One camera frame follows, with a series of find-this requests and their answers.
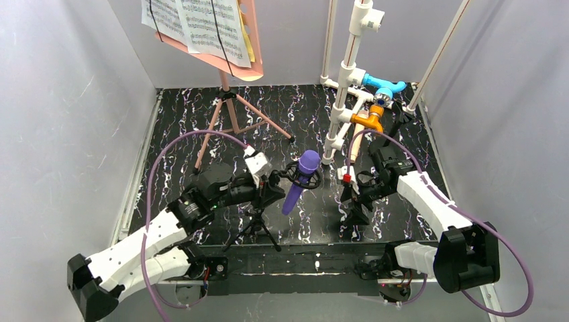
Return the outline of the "black round-base mic stand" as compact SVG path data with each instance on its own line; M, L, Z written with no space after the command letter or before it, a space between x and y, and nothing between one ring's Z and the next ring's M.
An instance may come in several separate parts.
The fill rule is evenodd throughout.
M394 104L392 112L394 115L394 122L389 128L389 131L387 132L387 135L390 138L394 138L402 126L407 125L408 123L412 122L415 119L415 115L413 113L408 113L404 111L403 107L398 103ZM379 151L380 148L387 147L390 144L391 142L386 138L381 137L375 139L370 143L368 147L368 156L373 155L374 153Z

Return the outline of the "purple microphone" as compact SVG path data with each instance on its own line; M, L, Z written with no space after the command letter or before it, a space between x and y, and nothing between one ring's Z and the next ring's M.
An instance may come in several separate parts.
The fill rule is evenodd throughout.
M291 182L291 187L282 205L282 214L288 215L296 206L304 190L313 190L321 184L318 172L320 155L314 150L306 150L297 161L285 168L283 178Z

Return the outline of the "pink microphone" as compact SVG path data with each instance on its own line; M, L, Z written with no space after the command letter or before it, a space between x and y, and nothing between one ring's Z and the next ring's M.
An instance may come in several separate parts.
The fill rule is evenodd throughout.
M358 156L360 153L362 136L363 136L363 134L359 135L359 133L365 129L366 129L366 127L362 124L359 124L359 123L354 124L354 133L352 136L353 146L352 146L352 150L351 150L350 155L349 155L350 165L355 164L355 162L358 159Z

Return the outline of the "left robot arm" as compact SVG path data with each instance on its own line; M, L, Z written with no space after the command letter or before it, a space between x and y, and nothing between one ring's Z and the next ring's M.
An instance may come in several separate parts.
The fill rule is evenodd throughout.
M211 164L148 227L96 254L77 254L68 261L67 286L83 319L102 320L147 282L212 271L188 237L209 225L218 208L250 203L260 213L285 196L276 172L255 182L249 172L235 176L231 166Z

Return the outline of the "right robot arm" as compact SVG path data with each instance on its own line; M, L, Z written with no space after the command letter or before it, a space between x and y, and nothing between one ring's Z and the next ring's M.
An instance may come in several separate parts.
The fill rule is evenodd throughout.
M426 220L438 245L392 241L381 259L361 266L365 272L414 270L435 277L448 293L499 281L498 239L490 233L490 223L477 224L458 214L428 174L418 171L411 160L399 158L393 147L379 148L371 158L374 172L355 173L352 166L337 171L344 188L340 199L348 204L343 225L368 225L364 211L371 211L375 201L398 194Z

